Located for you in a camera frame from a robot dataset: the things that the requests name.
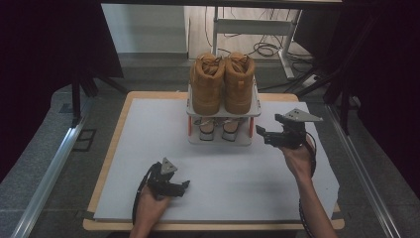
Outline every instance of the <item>white paper sheet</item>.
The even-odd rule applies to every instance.
[[[281,131],[274,114],[303,102],[262,102],[255,124]],[[163,221],[271,222],[299,220],[298,190],[281,151],[253,136],[248,147],[191,145],[185,100],[134,99],[106,179],[94,218],[131,220],[136,189],[149,167],[167,157],[178,167],[171,182],[191,180],[184,197],[174,198]],[[316,139],[314,184],[331,217],[339,185],[313,123],[306,129]]]

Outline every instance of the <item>shoe rack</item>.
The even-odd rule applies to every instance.
[[[188,114],[188,141],[193,145],[249,146],[254,133],[254,117],[258,117],[262,113],[256,79],[254,78],[253,98],[250,111],[247,114],[238,115],[227,112],[222,100],[219,111],[216,114],[205,116],[215,117],[216,119],[220,119],[220,121],[223,120],[222,118],[227,117],[243,118],[238,128],[236,140],[234,142],[224,140],[222,138],[223,126],[215,126],[214,139],[212,141],[202,141],[200,140],[200,128],[194,124],[194,121],[200,120],[203,115],[195,113],[192,107],[192,90],[190,84],[188,84],[188,99],[186,104],[186,113]]]

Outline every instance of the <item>forearm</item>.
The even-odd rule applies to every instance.
[[[315,237],[337,237],[331,221],[325,213],[311,179],[299,180],[300,202],[306,223]]]
[[[152,225],[138,223],[133,227],[130,238],[147,238],[152,227]]]

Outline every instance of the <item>tan boot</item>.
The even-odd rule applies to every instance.
[[[254,60],[241,53],[226,58],[225,108],[233,114],[246,114],[253,100]]]
[[[190,71],[192,106],[195,113],[213,115],[219,111],[225,61],[210,53],[199,57]]]

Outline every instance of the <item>metal rail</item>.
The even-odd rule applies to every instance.
[[[370,179],[368,170],[365,168],[365,165],[361,157],[359,156],[358,151],[356,150],[352,142],[352,139],[350,138],[350,136],[346,135],[345,131],[340,126],[337,111],[330,105],[326,105],[326,108],[329,116],[333,121],[334,127],[336,128],[339,134],[340,140],[350,158],[350,161],[355,168],[355,172],[358,175],[359,180],[361,181],[362,187],[364,188],[365,193],[367,194],[367,198],[374,212],[376,213],[377,219],[379,220],[379,223],[382,226],[386,237],[401,237],[397,227],[395,226],[393,218],[388,208],[386,207],[385,202],[383,201],[380,194],[377,192],[373,181]]]
[[[15,231],[11,237],[29,237],[32,229],[34,228],[35,223],[40,216],[41,211],[43,210],[44,205],[46,204],[53,186],[55,185],[56,180],[58,179],[61,169],[67,161],[67,157],[71,152],[71,149],[80,133],[80,130],[83,128],[84,123],[86,122],[87,115],[92,106],[93,99],[88,98],[84,104],[81,112],[80,123],[74,128],[69,128],[64,139],[61,142],[55,156],[50,163],[49,168],[44,174],[43,179],[38,185],[37,190],[31,198],[27,208],[25,209],[24,214],[21,217],[21,220],[18,222]]]

